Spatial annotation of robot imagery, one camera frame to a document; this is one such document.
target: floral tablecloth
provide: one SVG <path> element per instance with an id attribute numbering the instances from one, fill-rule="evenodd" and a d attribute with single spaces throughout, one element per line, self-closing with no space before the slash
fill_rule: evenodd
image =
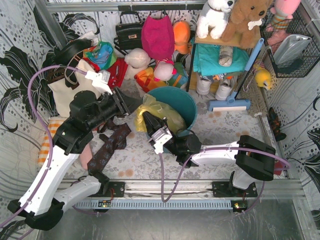
<path id="1" fill-rule="evenodd" d="M 132 81 L 127 81 L 121 90 L 131 97 L 139 97 L 138 90 Z M 195 91 L 189 92 L 195 99 L 198 108 L 196 123 L 192 130 L 199 137 L 203 145 L 218 145 L 238 141 L 241 135 L 250 135 L 263 141 L 262 129 L 259 121 L 252 118 L 246 111 L 230 112 L 208 112 L 207 102 L 214 99 L 213 95 L 199 95 Z M 153 148 L 147 142 L 144 132 L 137 132 L 134 124 L 136 115 L 132 114 L 126 118 L 116 118 L 116 124 L 127 123 L 132 132 L 127 137 L 127 146 L 124 150 L 116 150 L 103 173 L 110 179 L 160 179 L 161 168 L 159 156 L 155 154 Z M 109 137 L 113 132 L 107 131 Z M 97 152 L 103 145 L 98 135 L 90 143 L 93 153 Z M 168 153 L 163 154 L 164 169 L 166 179 L 176 179 L 181 166 L 176 162 L 176 158 Z M 237 169 L 235 164 L 215 164 L 185 169 L 182 179 L 228 179 L 233 170 Z M 87 175 L 82 169 L 79 161 L 76 161 L 65 178 L 78 178 Z"/>

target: wooden shelf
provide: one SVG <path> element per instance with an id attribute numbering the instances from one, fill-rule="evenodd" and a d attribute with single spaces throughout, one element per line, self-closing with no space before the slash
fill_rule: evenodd
<path id="1" fill-rule="evenodd" d="M 216 93 L 219 87 L 219 82 L 214 82 L 210 86 L 210 92 Z M 191 74 L 190 87 L 191 90 L 197 90 L 197 74 L 193 71 Z"/>
<path id="2" fill-rule="evenodd" d="M 260 32 L 258 32 L 254 39 L 255 41 L 252 42 L 252 45 L 250 46 L 251 48 L 254 48 L 258 42 L 258 40 L 261 38 Z M 195 43 L 196 44 L 212 44 L 212 45 L 222 45 L 222 46 L 231 46 L 231 47 L 240 47 L 240 39 L 241 39 L 241 34 L 236 33 L 234 37 L 227 42 L 222 41 L 220 38 L 219 39 L 212 39 L 210 34 L 206 38 L 199 38 L 198 36 L 195 36 Z"/>

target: yellow plastic bag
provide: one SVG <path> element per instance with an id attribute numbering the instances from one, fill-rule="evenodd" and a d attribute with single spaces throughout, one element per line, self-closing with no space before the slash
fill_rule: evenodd
<path id="1" fill-rule="evenodd" d="M 166 103 L 157 101 L 155 97 L 145 94 L 143 97 L 143 104 L 136 110 L 136 118 L 134 124 L 137 132 L 147 132 L 143 113 L 149 112 L 152 115 L 163 119 L 167 118 L 169 129 L 176 134 L 178 130 L 185 130 L 186 123 L 181 115 Z"/>

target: pink hat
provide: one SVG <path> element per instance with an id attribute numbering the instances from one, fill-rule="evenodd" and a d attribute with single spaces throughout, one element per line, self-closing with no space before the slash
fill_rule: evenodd
<path id="1" fill-rule="evenodd" d="M 170 18 L 153 19 L 148 16 L 142 27 L 141 41 L 150 58 L 171 59 L 175 51 L 175 35 Z"/>

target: teal bucket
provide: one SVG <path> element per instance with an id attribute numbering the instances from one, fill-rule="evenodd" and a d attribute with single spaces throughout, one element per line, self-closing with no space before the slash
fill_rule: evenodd
<path id="1" fill-rule="evenodd" d="M 155 97 L 159 102 L 170 105 L 184 119 L 187 129 L 191 130 L 196 122 L 198 109 L 195 100 L 189 93 L 174 86 L 163 86 L 155 88 L 147 94 Z M 178 136 L 190 134 L 188 130 L 178 133 Z"/>

